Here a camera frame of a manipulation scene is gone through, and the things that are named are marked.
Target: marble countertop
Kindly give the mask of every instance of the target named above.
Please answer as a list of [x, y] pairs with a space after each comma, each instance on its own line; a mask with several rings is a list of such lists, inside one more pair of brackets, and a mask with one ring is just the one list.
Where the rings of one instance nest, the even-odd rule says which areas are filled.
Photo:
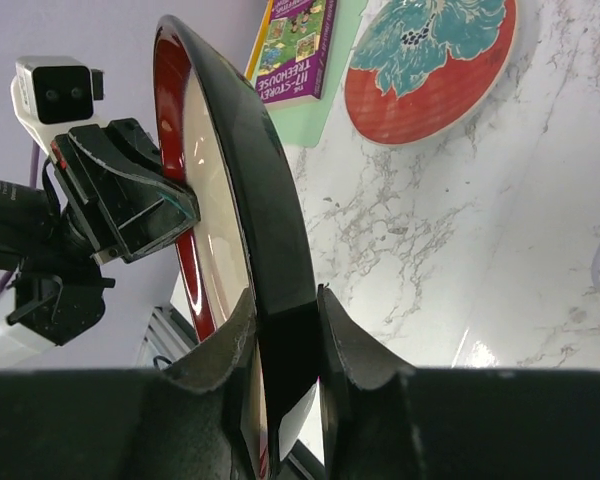
[[[518, 8], [504, 78], [447, 133], [371, 144], [341, 84], [318, 147], [286, 147], [318, 282], [417, 366], [600, 369], [600, 1]], [[317, 408], [301, 439], [322, 458]]]

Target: purple book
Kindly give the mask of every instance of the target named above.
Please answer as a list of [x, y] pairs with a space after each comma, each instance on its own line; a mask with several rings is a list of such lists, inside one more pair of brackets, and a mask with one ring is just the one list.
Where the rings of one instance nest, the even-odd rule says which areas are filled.
[[320, 100], [337, 0], [275, 0], [256, 90], [268, 108]]

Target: plate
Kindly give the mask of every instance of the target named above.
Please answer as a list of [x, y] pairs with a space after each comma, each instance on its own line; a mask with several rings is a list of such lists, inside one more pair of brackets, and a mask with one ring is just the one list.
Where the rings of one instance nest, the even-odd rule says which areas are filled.
[[189, 186], [200, 207], [200, 222], [176, 245], [198, 337], [230, 322], [245, 291], [253, 299], [258, 354], [249, 391], [259, 398], [247, 411], [260, 430], [241, 426], [252, 452], [266, 434], [267, 449], [254, 459], [265, 478], [295, 444], [317, 380], [319, 358], [306, 354], [319, 325], [308, 316], [317, 315], [316, 285], [300, 201], [257, 92], [173, 16], [156, 34], [154, 93], [163, 173]]
[[504, 72], [516, 0], [391, 0], [356, 47], [345, 104], [368, 140], [404, 145], [444, 131]]

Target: white camera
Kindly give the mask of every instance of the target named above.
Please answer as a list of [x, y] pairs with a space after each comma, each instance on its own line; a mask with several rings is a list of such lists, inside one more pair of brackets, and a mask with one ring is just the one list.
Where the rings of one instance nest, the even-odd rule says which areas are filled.
[[102, 71], [72, 57], [20, 57], [16, 74], [25, 110], [45, 125], [88, 120], [104, 98]]

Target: lavender wall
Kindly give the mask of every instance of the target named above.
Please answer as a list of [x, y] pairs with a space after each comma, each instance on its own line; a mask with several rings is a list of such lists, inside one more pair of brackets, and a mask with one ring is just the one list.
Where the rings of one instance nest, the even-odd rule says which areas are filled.
[[[167, 13], [187, 22], [239, 69], [247, 63], [266, 0], [8, 0], [0, 2], [0, 179], [26, 183], [30, 137], [12, 113], [9, 83], [21, 55], [71, 55], [105, 71], [106, 118], [131, 116], [155, 134], [152, 91], [153, 35]], [[166, 301], [177, 275], [167, 249], [133, 265], [105, 269], [118, 286], [106, 295], [98, 326], [30, 366], [132, 365], [153, 305]], [[0, 316], [13, 298], [0, 299]]]

